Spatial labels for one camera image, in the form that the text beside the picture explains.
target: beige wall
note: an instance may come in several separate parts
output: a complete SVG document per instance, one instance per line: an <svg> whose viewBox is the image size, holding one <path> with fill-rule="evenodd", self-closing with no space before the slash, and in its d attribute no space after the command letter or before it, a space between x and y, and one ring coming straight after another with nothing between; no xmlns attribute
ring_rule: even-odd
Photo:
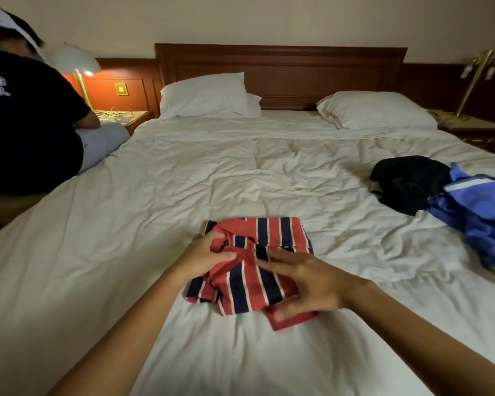
<svg viewBox="0 0 495 396"><path fill-rule="evenodd" d="M0 0L49 45L154 57L153 43L408 46L406 62L495 48L495 0Z"/></svg>

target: bedside table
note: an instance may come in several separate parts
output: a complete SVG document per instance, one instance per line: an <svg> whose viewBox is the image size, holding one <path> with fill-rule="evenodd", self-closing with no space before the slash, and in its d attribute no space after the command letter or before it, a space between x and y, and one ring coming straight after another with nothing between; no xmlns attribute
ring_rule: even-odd
<svg viewBox="0 0 495 396"><path fill-rule="evenodd" d="M101 111L96 110L95 113L99 117L101 123L119 122L122 124L132 136L134 131L143 122L154 118L152 111Z"/></svg>
<svg viewBox="0 0 495 396"><path fill-rule="evenodd" d="M429 110L438 123L438 129L454 134L460 140L488 152L495 153L495 123L467 117L460 120L442 110Z"/></svg>

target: white lamp shade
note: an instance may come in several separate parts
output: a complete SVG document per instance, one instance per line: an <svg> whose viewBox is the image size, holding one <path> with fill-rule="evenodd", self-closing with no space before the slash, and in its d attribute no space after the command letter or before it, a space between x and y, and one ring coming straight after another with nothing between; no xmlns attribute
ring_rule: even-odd
<svg viewBox="0 0 495 396"><path fill-rule="evenodd" d="M53 68L60 73L86 73L101 72L97 60L82 48L71 44L61 44L47 53L47 59Z"/></svg>

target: light switch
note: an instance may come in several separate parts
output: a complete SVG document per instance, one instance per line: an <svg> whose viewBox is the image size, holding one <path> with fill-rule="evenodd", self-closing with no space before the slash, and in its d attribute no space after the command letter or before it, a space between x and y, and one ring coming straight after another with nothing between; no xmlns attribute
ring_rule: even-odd
<svg viewBox="0 0 495 396"><path fill-rule="evenodd" d="M126 83L114 83L117 95L128 95Z"/></svg>

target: hand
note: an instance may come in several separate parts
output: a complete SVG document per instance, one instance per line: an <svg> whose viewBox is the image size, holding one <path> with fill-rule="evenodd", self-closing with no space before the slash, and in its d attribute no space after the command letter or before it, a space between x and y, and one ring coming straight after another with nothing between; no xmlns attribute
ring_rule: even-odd
<svg viewBox="0 0 495 396"><path fill-rule="evenodd" d="M279 321L307 311L348 308L354 291L369 281L347 273L313 254L268 251L277 262L257 261L262 268L290 277L299 288L299 297L277 308Z"/></svg>
<svg viewBox="0 0 495 396"><path fill-rule="evenodd" d="M221 262L234 260L237 257L235 252L214 253L209 249L214 239L222 239L223 237L222 233L214 231L205 236L195 235L189 246L185 248L185 251L169 269L177 273L180 280L185 283L205 274Z"/></svg>

